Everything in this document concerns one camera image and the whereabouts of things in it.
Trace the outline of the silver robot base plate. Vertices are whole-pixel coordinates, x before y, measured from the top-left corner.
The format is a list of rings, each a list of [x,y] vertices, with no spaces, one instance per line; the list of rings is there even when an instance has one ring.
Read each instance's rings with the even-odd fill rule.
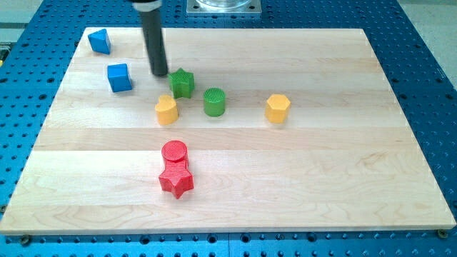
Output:
[[[261,0],[188,0],[186,12],[204,14],[260,14]]]

